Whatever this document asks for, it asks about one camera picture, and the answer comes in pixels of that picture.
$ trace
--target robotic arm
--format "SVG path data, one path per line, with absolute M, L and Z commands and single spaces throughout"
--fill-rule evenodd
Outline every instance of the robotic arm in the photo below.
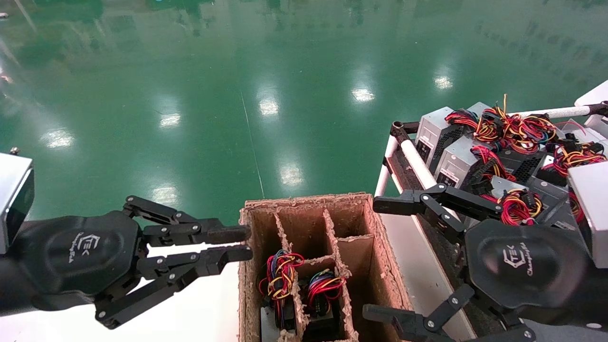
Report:
M 253 257 L 247 245 L 200 253 L 147 257 L 148 247 L 233 243 L 247 226 L 225 227 L 136 196 L 122 211 L 97 217 L 24 221 L 33 201 L 31 159 L 0 154 L 2 205 L 0 316 L 95 304 L 95 318 L 115 329 L 181 291 L 199 277 L 220 274 L 227 263 Z M 156 225 L 143 229 L 142 217 Z M 152 280 L 134 290 L 142 279 Z
M 481 222 L 465 229 L 443 206 Z M 374 211 L 420 214 L 459 248 L 464 285 L 428 317 L 364 306 L 364 318 L 392 324 L 403 340 L 453 341 L 442 326 L 469 301 L 506 329 L 475 342 L 534 341 L 534 331 L 520 318 L 608 332 L 608 270 L 593 263 L 580 232 L 504 225 L 497 220 L 500 206 L 444 184 L 407 190 L 396 198 L 376 197 Z

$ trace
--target colorful wire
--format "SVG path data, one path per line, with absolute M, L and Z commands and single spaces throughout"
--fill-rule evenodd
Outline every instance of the colorful wire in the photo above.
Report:
M 285 305 L 285 299 L 291 295 L 295 268 L 302 266 L 303 263 L 304 258 L 301 255 L 279 250 L 266 261 L 266 277 L 258 283 L 260 293 L 275 301 L 274 307 L 280 320 L 281 329 L 285 327 L 283 306 Z M 262 289 L 264 281 L 268 283 L 266 291 Z
M 336 275 L 329 269 L 315 274 L 308 283 L 308 307 L 314 307 L 315 296 L 323 295 L 327 301 L 327 313 L 331 310 L 330 302 L 336 300 L 342 293 L 343 277 Z
M 500 220 L 510 226 L 533 225 L 534 218 L 542 211 L 542 202 L 538 194 L 533 194 L 534 205 L 529 208 L 522 197 L 527 193 L 525 190 L 513 189 L 507 192 L 503 198 L 499 198 L 496 203 L 502 205 Z
M 568 176 L 568 169 L 580 165 L 595 164 L 606 161 L 606 156 L 589 149 L 591 143 L 581 144 L 580 151 L 568 152 L 560 146 L 553 152 L 553 163 L 543 166 L 543 170 L 555 170 L 562 177 Z
M 471 153 L 481 158 L 484 164 L 487 164 L 491 160 L 494 161 L 494 165 L 491 169 L 492 173 L 486 173 L 483 175 L 484 177 L 492 178 L 492 175 L 495 175 L 512 182 L 516 181 L 515 176 L 506 171 L 505 166 L 502 164 L 498 156 L 489 148 L 481 145 L 473 146 L 473 148 L 471 148 Z

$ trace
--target printed logo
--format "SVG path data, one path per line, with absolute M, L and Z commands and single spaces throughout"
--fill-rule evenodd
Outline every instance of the printed logo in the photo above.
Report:
M 532 274 L 534 274 L 532 267 L 532 255 L 530 254 L 530 250 L 525 243 L 520 242 L 517 248 L 514 245 L 507 245 L 506 249 L 502 250 L 502 255 L 505 263 L 513 266 L 513 268 L 520 267 L 521 265 L 525 265 L 527 263 L 527 275 L 532 277 Z
M 88 256 L 91 255 L 91 250 L 97 248 L 97 244 L 99 243 L 100 239 L 99 236 L 90 234 L 81 237 L 83 235 L 84 232 L 79 232 L 78 234 L 76 234 L 76 237 L 74 237 L 74 240 L 72 241 L 72 246 L 70 247 L 70 255 L 67 258 L 68 263 L 74 262 L 76 252 L 79 252 L 81 256 Z
M 513 266 L 513 268 L 520 267 L 526 263 L 524 259 L 523 251 L 519 251 L 515 249 L 515 246 L 506 246 L 508 250 L 502 250 L 502 255 L 504 256 L 504 260 L 509 265 Z

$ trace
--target power supply unit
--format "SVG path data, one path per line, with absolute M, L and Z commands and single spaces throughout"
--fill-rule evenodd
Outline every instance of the power supply unit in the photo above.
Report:
M 491 162 L 484 164 L 481 159 L 473 155 L 471 148 L 478 145 L 491 149 L 490 146 L 473 140 L 470 136 L 462 136 L 443 150 L 435 171 L 437 182 L 466 190 L 471 182 L 480 180 L 494 164 Z
M 490 108 L 477 102 L 467 110 L 481 115 L 483 110 Z M 452 108 L 443 107 L 429 114 L 423 115 L 418 126 L 418 134 L 414 141 L 418 154 L 425 162 L 431 173 L 437 169 L 443 150 L 460 138 L 465 128 L 461 125 L 450 125 L 446 116 L 453 112 Z
M 526 185 L 530 191 L 541 197 L 542 212 L 537 217 L 539 223 L 571 231 L 577 229 L 578 225 L 570 209 L 567 187 L 551 184 L 536 176 L 530 177 Z
M 531 155 L 524 155 L 511 150 L 504 150 L 496 155 L 505 166 L 505 171 L 515 176 L 517 183 L 525 184 L 536 172 L 537 166 L 547 155 L 547 152 L 538 151 Z

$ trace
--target black connector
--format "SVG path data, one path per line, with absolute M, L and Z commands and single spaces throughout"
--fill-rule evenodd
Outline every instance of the black connector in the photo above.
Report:
M 521 200 L 528 206 L 528 208 L 534 208 L 534 193 L 532 191 L 527 190 L 521 196 Z
M 317 297 L 321 297 L 321 301 L 327 303 L 324 296 Z M 311 315 L 306 330 L 304 330 L 302 342 L 341 340 L 340 305 L 337 301 L 331 301 L 330 305 L 331 310 L 329 312 L 327 312 L 327 306 L 325 305 L 323 315 L 319 314 L 316 317 Z
M 476 183 L 469 184 L 468 190 L 468 192 L 472 193 L 473 195 L 486 195 L 491 193 L 493 190 L 492 182 L 490 182 L 489 179 L 482 178 Z
M 541 181 L 545 181 L 561 187 L 567 185 L 566 178 L 555 171 L 539 169 L 536 172 L 536 178 L 540 179 Z
M 589 146 L 589 150 L 594 153 L 604 153 L 604 146 L 599 142 L 592 142 L 591 146 Z

